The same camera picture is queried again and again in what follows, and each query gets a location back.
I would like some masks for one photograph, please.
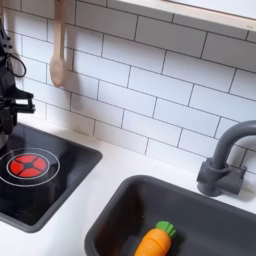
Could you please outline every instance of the white subway tile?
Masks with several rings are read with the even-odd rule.
[[[107,0],[81,0],[81,2],[87,2],[91,4],[102,5],[102,6],[107,5]]]
[[[46,40],[47,20],[34,15],[5,9],[5,27],[22,35]]]
[[[20,60],[25,64],[27,68],[27,78],[37,80],[42,83],[46,83],[46,64],[31,60],[25,57],[20,57]],[[16,74],[23,74],[24,69],[20,62],[13,60],[13,68]]]
[[[241,169],[231,166],[231,171],[241,173]],[[246,172],[242,189],[251,193],[256,193],[256,175],[251,172]]]
[[[170,124],[213,136],[219,117],[158,99],[154,117]]]
[[[256,102],[200,86],[194,87],[190,106],[240,122],[256,119]]]
[[[53,21],[48,21],[48,41],[54,42]],[[94,55],[101,55],[103,34],[66,24],[66,47]]]
[[[96,122],[94,136],[117,146],[145,154],[148,139],[122,129]]]
[[[235,69],[174,52],[166,55],[163,74],[228,92]]]
[[[245,173],[243,189],[256,193],[256,175],[254,173]]]
[[[230,93],[256,100],[256,74],[237,70]]]
[[[206,159],[153,140],[149,140],[146,155],[193,172],[199,172],[202,162]]]
[[[236,37],[240,39],[245,39],[247,35],[247,30],[245,29],[230,27],[227,25],[209,22],[206,20],[194,19],[188,16],[182,16],[178,14],[174,15],[173,23],[192,27],[192,28],[202,29],[202,30],[213,32],[216,34]]]
[[[250,31],[247,40],[256,43],[256,32]]]
[[[108,0],[108,7],[168,22],[172,22],[173,18],[172,13],[160,11],[153,8],[148,8],[145,6],[126,3],[119,0]]]
[[[7,31],[7,35],[11,37],[12,52],[22,55],[21,35]]]
[[[242,166],[246,166],[250,172],[256,174],[256,152],[248,150]]]
[[[53,85],[49,67],[47,69],[47,84]],[[97,79],[68,71],[67,79],[61,88],[96,99],[98,94],[98,86],[99,81]]]
[[[54,0],[21,0],[22,11],[42,16],[49,19],[54,19]],[[66,1],[67,14],[66,22],[69,24],[75,23],[75,4],[76,0]]]
[[[225,118],[221,118],[216,138],[220,137],[232,126],[238,124],[238,122],[231,121]],[[256,151],[256,136],[248,136],[236,142],[236,145],[239,145],[244,148],[249,148]]]
[[[21,0],[4,0],[4,7],[20,10]]]
[[[200,57],[206,32],[139,17],[136,41]]]
[[[152,116],[156,98],[101,81],[99,100],[136,113]]]
[[[226,118],[221,118],[220,119],[220,123],[219,123],[219,126],[218,126],[218,130],[217,130],[217,133],[216,133],[216,138],[217,139],[220,139],[220,137],[229,129],[231,128],[232,126],[238,124],[238,122],[236,121],[232,121],[232,120],[228,120]]]
[[[34,113],[35,116],[45,119],[46,118],[46,104],[42,101],[33,100],[33,104],[35,105],[36,112]]]
[[[137,16],[105,7],[77,2],[76,25],[134,39]]]
[[[193,84],[145,70],[131,69],[129,88],[187,105]]]
[[[121,127],[123,110],[120,108],[72,94],[71,110],[75,113]]]
[[[205,157],[212,157],[217,146],[218,140],[194,133],[191,131],[183,130],[179,143],[179,148],[185,149],[192,153],[196,153]],[[228,164],[240,167],[245,149],[234,146],[228,158]]]
[[[107,59],[161,73],[164,56],[164,50],[113,36],[104,36],[103,57]]]
[[[123,128],[174,146],[178,145],[181,133],[181,128],[179,127],[129,111],[124,113]]]
[[[208,34],[203,59],[255,72],[256,44]]]
[[[82,52],[75,51],[74,54],[74,71],[110,83],[127,86],[129,66]]]
[[[47,105],[47,121],[67,129],[93,136],[94,120]]]
[[[34,94],[35,99],[51,105],[70,109],[70,92],[24,78],[24,90]]]
[[[39,60],[44,63],[50,63],[53,56],[53,44],[26,36],[22,37],[22,42],[24,57]],[[67,61],[67,68],[72,70],[73,51],[71,49],[65,48],[64,54]]]

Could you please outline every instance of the stove burner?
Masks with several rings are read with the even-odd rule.
[[[49,162],[41,155],[23,154],[11,159],[7,170],[17,178],[36,178],[49,170]]]
[[[0,159],[0,179],[17,187],[34,187],[55,178],[60,170],[58,158],[40,148],[20,148]]]

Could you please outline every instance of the black stovetop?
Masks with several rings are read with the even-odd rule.
[[[18,125],[0,157],[0,220],[31,233],[46,224],[102,155]]]

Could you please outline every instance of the red burner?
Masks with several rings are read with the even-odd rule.
[[[41,176],[47,171],[47,168],[46,159],[34,154],[19,155],[9,164],[10,172],[23,179]]]

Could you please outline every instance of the gray faucet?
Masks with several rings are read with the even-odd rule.
[[[238,195],[244,181],[246,167],[240,173],[230,170],[227,164],[234,144],[247,136],[256,135],[256,121],[237,124],[220,138],[212,158],[203,162],[197,181],[199,191],[209,197],[217,197],[222,192]]]

